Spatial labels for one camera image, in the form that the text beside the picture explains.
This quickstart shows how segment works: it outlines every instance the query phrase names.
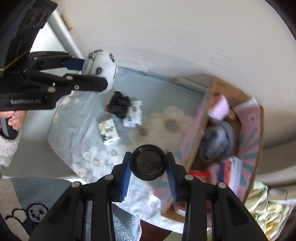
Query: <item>white fleece sleeve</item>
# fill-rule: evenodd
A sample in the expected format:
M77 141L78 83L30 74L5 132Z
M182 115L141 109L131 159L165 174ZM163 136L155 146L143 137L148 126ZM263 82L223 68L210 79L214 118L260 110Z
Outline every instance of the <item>white fleece sleeve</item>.
M12 157L17 150L17 146L20 142L22 130L19 130L19 134L14 140L7 140L0 136L0 166L8 167L11 163Z

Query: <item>silver screw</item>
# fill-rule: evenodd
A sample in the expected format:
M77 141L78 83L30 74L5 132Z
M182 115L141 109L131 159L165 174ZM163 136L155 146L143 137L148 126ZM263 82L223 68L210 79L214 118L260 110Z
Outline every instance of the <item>silver screw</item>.
M108 174L105 176L106 180L112 180L114 178L114 176L112 174Z
M188 181L191 181L191 180L193 180L193 176L187 174L187 175L185 176L185 179L188 180Z
M48 88L47 88L47 91L48 91L49 93L54 93L54 92L55 92L55 87L48 87Z
M220 187L220 188L226 188L227 185L225 183L223 183L223 182L220 182L220 183L218 183L218 187Z
M80 182L73 182L72 184L71 184L71 187L73 187L73 188L77 188L77 187L79 187L80 186Z

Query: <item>person's hand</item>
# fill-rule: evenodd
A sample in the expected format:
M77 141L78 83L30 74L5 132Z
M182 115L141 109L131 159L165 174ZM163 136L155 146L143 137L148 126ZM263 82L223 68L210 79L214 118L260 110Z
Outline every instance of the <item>person's hand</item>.
M8 125L12 126L14 130L17 130L22 127L25 121L26 114L26 110L4 111L0 112L0 117L9 118Z

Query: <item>floral tablecloth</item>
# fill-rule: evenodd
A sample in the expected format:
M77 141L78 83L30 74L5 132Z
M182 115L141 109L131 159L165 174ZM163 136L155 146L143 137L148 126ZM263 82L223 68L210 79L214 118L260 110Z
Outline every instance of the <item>floral tablecloth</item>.
M143 102L143 125L126 128L112 116L121 140L106 146L98 124L110 118L104 111L114 91ZM154 144L177 154L205 93L173 79L119 68L108 93L72 92L60 104L48 133L56 154L86 182L95 182L122 162L126 151ZM119 207L156 226L182 232L183 224L160 216L161 203L153 195L159 180L145 182L131 176L127 197Z

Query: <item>beige wall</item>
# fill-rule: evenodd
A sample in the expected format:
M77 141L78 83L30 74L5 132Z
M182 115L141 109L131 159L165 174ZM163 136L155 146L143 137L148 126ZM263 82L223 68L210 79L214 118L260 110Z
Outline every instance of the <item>beige wall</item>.
M264 0L56 0L86 56L97 48L150 72L215 75L266 111L266 145L296 136L296 42Z

